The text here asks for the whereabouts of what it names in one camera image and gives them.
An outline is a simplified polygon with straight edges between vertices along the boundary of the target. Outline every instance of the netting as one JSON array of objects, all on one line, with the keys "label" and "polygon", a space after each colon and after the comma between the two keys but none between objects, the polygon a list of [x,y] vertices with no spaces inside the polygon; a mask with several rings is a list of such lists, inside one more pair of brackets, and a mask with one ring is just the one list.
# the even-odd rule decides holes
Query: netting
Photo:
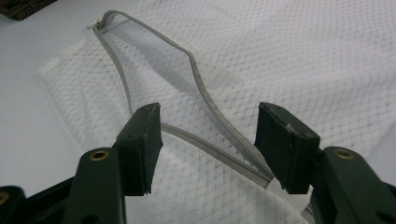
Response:
[{"label": "netting", "polygon": [[[130,14],[193,54],[213,103],[249,142],[259,103],[270,102],[317,132],[322,147],[347,147],[365,156],[396,118],[394,9],[389,1],[172,0],[145,1]],[[94,34],[40,68],[84,150],[111,146],[130,117],[129,105],[134,111],[159,102],[162,122],[262,171],[207,105],[185,52],[119,16],[101,32],[120,60],[130,101]],[[153,195],[131,200],[132,219],[303,222],[277,197],[184,141],[164,136]]]}]

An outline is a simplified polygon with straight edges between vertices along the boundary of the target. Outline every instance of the white mesh fabric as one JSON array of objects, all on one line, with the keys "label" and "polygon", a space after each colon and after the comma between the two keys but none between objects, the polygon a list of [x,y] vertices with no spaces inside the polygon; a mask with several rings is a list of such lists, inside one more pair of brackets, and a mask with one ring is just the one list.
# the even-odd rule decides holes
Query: white mesh fabric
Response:
[{"label": "white mesh fabric", "polygon": [[[348,147],[365,156],[396,117],[394,11],[390,1],[169,0],[145,1],[130,14],[194,54],[214,102],[249,141],[254,140],[257,108],[264,101],[287,108],[305,122],[322,137],[322,147]],[[119,18],[106,28],[104,37],[121,61],[133,110],[160,102],[162,122],[200,136],[238,160],[252,162],[204,103],[183,52],[132,21]],[[97,38],[90,34],[84,43],[44,64],[39,72],[81,147],[111,146],[129,118],[128,102],[120,75]],[[185,144],[168,140],[167,144]],[[269,223],[300,220],[290,215],[292,209],[278,207],[281,202],[257,186],[239,190],[240,200],[227,202],[244,177],[235,174],[237,181],[233,182],[223,171],[226,167],[221,166],[218,174],[209,169],[189,176],[215,179],[213,182],[198,181],[194,188],[183,185],[191,181],[183,175],[193,172],[199,160],[186,159],[177,150],[169,152],[172,157],[165,160],[163,155],[168,154],[164,151],[159,164],[168,163],[157,167],[153,187],[165,176],[166,183],[157,187],[169,189],[134,199],[137,204],[131,205],[132,212],[140,211],[134,219],[146,223],[165,222],[162,216],[181,223],[259,222],[257,216],[265,216]],[[209,160],[207,166],[216,164],[202,155]],[[177,172],[183,178],[174,183],[172,173]],[[199,201],[202,195],[207,198]],[[243,205],[254,207],[251,203],[264,208],[249,213]],[[174,212],[168,204],[183,212]],[[148,212],[150,207],[161,209]],[[271,208],[278,211],[274,217],[263,212]],[[233,218],[227,219],[225,214],[230,211],[235,211]],[[172,219],[169,213],[177,217]]]},{"label": "white mesh fabric", "polygon": [[129,223],[305,223],[275,195],[163,133],[152,194],[127,198]]},{"label": "white mesh fabric", "polygon": [[[395,8],[390,1],[176,0],[146,1],[132,13],[195,53],[215,103],[250,141],[257,105],[266,101],[315,130],[322,147],[366,156],[396,116]],[[231,75],[239,80],[224,83]]]}]

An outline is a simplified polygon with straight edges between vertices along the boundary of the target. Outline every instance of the black object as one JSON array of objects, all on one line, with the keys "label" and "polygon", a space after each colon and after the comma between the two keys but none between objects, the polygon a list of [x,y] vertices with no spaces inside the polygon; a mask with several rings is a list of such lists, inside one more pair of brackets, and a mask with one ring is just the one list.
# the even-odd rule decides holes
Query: black object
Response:
[{"label": "black object", "polygon": [[126,223],[124,196],[151,192],[162,146],[160,105],[142,106],[113,147],[80,158],[75,177],[28,199],[18,187],[0,188],[0,224]]},{"label": "black object", "polygon": [[259,109],[255,146],[289,194],[305,194],[313,186],[318,224],[396,223],[395,188],[361,155],[342,147],[320,150],[318,135],[289,111],[268,103]]}]

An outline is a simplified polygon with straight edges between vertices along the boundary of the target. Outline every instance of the white fabric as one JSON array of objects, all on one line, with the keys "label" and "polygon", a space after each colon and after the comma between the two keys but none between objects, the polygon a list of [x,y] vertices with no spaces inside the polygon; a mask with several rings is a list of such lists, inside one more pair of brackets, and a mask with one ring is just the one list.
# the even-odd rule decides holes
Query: white fabric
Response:
[{"label": "white fabric", "polygon": [[[257,107],[265,101],[287,108],[305,122],[322,137],[322,147],[348,147],[365,156],[396,117],[394,9],[395,4],[390,1],[173,0],[145,1],[130,13],[193,52],[211,97],[249,141],[255,136]],[[246,151],[235,144],[208,110],[195,86],[186,55],[134,22],[120,20],[109,24],[112,28],[104,36],[121,60],[133,110],[160,102],[163,122],[251,163]],[[44,64],[40,74],[82,148],[113,143],[129,118],[128,102],[114,64],[94,35]],[[174,161],[169,162],[187,166],[182,174],[190,171],[188,164],[199,163],[180,161],[180,153],[172,155]],[[174,171],[158,175],[162,169],[158,168],[155,181],[162,176],[169,177],[164,181],[175,180],[171,175]],[[195,178],[216,176],[201,172]],[[224,172],[219,175],[230,180]],[[213,197],[225,197],[222,200],[232,197],[224,188],[212,191],[216,183],[201,183],[201,188],[206,194],[214,193]],[[179,188],[177,192],[188,189],[182,185]],[[173,200],[167,203],[184,208],[200,197],[195,192],[172,197],[172,191],[168,191],[164,197]],[[246,194],[240,191],[238,197]],[[157,203],[154,199],[148,204],[151,207]],[[208,208],[198,203],[192,208],[193,214],[188,217],[178,213],[179,219],[169,221],[188,218],[196,222],[201,220],[198,217],[215,216],[214,207],[208,213]],[[216,209],[224,212],[230,207]],[[243,211],[235,211],[240,218]],[[155,222],[147,219],[155,216],[142,214],[134,217]],[[216,217],[208,222],[245,222],[257,215],[243,215],[246,219]],[[290,223],[282,216],[272,220]]]},{"label": "white fabric", "polygon": [[312,189],[309,190],[309,193],[307,195],[288,194],[285,190],[282,189],[282,187],[280,186],[280,182],[276,178],[271,180],[270,184],[265,189],[275,194],[277,197],[281,198],[299,213],[302,213],[310,203]]},{"label": "white fabric", "polygon": [[163,133],[152,194],[127,198],[128,223],[305,223],[274,194]]}]

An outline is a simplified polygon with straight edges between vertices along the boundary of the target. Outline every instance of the metal rivet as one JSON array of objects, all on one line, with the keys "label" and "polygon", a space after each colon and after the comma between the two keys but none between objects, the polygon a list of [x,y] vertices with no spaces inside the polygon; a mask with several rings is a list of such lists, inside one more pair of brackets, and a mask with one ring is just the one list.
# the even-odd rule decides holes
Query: metal rivet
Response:
[{"label": "metal rivet", "polygon": [[355,156],[351,152],[346,151],[346,150],[341,149],[341,148],[337,148],[333,152],[339,158],[342,158],[342,159],[345,159],[345,160],[353,160],[353,159],[355,159]]},{"label": "metal rivet", "polygon": [[90,155],[90,160],[91,161],[101,161],[101,160],[104,160],[106,157],[108,157],[107,151],[96,151]]},{"label": "metal rivet", "polygon": [[0,205],[5,203],[9,198],[9,194],[5,191],[0,191]]}]

